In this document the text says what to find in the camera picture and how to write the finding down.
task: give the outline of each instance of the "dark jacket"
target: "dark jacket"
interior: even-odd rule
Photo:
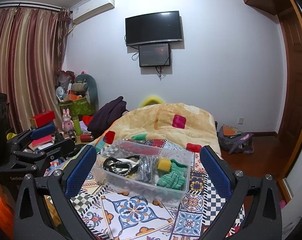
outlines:
[[[115,120],[118,120],[125,111],[127,111],[126,102],[123,101],[123,97],[118,97],[107,103],[94,114],[87,130],[92,132],[97,138],[101,136]]]

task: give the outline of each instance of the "green glove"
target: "green glove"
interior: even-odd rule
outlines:
[[[166,187],[171,189],[181,190],[182,185],[185,183],[186,179],[184,177],[184,172],[187,165],[178,163],[176,160],[171,159],[171,171],[168,174],[164,174],[156,184],[160,187]]]

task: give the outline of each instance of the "curtain rod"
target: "curtain rod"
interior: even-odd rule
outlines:
[[[27,2],[27,1],[5,1],[0,2],[0,8],[4,7],[33,7],[33,8],[41,8],[41,9],[48,9],[52,11],[59,12],[61,7],[45,4],[45,3],[37,3],[37,2]]]

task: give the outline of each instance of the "yellow blanket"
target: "yellow blanket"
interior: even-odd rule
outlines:
[[[108,131],[116,139],[168,139],[183,148],[187,144],[210,145],[221,156],[213,116],[195,106],[158,104],[130,111],[115,121]],[[101,136],[91,144],[98,148],[108,145]]]

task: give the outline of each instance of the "curtain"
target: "curtain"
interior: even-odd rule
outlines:
[[[56,73],[58,76],[60,71],[62,70],[62,65],[65,58],[65,51],[66,51],[66,41],[67,35],[69,31],[69,25],[71,22],[70,17],[70,9],[63,7],[59,13],[59,18],[57,21],[57,29],[56,29],[56,43],[57,43],[57,69]]]
[[[8,95],[15,132],[30,127],[30,117],[54,110],[61,128],[54,76],[58,68],[59,13],[34,8],[0,8],[0,92]]]

